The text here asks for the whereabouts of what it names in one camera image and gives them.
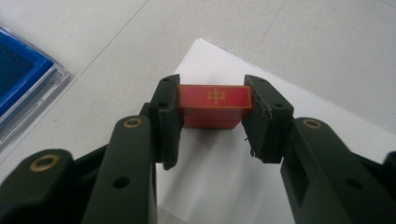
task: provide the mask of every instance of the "red block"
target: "red block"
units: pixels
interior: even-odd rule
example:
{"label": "red block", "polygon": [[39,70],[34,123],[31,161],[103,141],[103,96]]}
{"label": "red block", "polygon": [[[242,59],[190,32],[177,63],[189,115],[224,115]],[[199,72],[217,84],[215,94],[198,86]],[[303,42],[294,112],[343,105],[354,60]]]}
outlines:
{"label": "red block", "polygon": [[186,128],[232,129],[252,108],[249,86],[179,85]]}

